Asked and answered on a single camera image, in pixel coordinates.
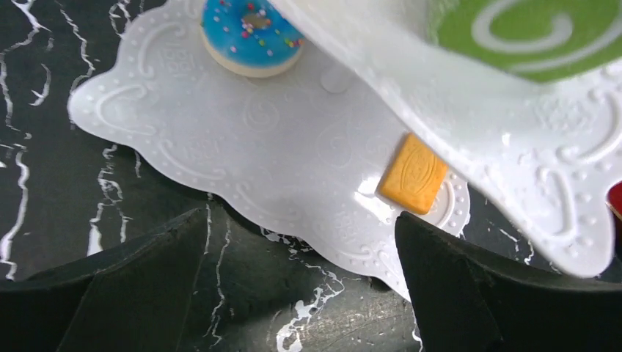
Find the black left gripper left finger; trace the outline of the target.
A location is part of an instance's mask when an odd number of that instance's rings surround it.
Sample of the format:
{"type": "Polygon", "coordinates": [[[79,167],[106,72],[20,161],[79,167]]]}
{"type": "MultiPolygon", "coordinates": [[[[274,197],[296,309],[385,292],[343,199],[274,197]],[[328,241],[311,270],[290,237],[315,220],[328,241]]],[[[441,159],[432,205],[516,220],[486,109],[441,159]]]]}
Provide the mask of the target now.
{"type": "Polygon", "coordinates": [[[1,283],[3,351],[176,351],[207,240],[205,210],[1,283]]]}

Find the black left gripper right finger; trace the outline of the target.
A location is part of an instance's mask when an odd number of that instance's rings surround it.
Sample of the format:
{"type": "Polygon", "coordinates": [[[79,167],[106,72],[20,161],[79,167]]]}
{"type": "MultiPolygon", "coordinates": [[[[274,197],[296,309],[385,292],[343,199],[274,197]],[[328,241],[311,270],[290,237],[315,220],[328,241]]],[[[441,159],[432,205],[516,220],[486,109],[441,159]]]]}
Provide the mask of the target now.
{"type": "Polygon", "coordinates": [[[621,285],[534,268],[402,213],[395,242],[427,351],[619,351],[621,285]]]}

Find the orange square cake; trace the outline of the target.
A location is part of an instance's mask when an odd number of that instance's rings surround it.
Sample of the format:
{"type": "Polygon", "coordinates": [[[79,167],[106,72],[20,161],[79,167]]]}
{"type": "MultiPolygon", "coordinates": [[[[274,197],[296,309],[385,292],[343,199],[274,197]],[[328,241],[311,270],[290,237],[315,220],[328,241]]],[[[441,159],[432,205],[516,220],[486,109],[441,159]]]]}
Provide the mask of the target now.
{"type": "Polygon", "coordinates": [[[412,213],[425,215],[433,206],[447,170],[440,158],[409,134],[385,171],[378,192],[412,213]]]}

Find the red round tray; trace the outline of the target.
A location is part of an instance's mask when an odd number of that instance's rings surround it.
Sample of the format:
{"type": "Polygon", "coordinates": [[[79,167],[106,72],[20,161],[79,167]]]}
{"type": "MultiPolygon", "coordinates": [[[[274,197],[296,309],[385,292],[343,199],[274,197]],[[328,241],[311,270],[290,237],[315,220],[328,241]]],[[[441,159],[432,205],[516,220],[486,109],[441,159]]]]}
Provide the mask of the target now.
{"type": "Polygon", "coordinates": [[[622,183],[615,184],[607,194],[607,205],[615,216],[621,220],[622,183]]]}

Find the white three-tier dessert stand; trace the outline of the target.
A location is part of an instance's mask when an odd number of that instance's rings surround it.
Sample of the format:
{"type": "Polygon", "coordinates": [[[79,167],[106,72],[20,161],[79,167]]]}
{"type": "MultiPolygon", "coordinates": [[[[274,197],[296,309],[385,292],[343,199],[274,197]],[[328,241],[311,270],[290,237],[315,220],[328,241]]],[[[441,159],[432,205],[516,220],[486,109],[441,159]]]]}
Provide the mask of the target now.
{"type": "Polygon", "coordinates": [[[322,88],[332,60],[313,45],[273,78],[227,71],[205,47],[204,6],[167,1],[137,17],[114,67],[71,94],[71,120],[408,298],[394,239],[401,208],[377,192],[403,123],[360,80],[344,93],[322,88]]]}

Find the green swirl roll cake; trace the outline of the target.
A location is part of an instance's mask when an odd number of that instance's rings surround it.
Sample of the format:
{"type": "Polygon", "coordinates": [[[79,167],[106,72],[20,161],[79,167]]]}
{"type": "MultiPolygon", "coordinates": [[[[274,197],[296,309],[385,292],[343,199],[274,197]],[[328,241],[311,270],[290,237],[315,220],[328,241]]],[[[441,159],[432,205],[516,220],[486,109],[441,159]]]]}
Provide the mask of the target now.
{"type": "Polygon", "coordinates": [[[539,83],[621,57],[618,0],[430,1],[427,20],[433,44],[539,83]]]}

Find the blue sprinkled donut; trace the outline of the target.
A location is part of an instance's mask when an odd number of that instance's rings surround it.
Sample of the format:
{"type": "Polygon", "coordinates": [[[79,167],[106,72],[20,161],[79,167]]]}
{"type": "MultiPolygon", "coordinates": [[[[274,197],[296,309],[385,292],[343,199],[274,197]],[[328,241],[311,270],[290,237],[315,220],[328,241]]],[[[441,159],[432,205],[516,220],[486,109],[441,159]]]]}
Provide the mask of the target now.
{"type": "Polygon", "coordinates": [[[304,47],[304,36],[269,1],[207,0],[201,27],[212,58],[249,78],[284,73],[304,47]]]}

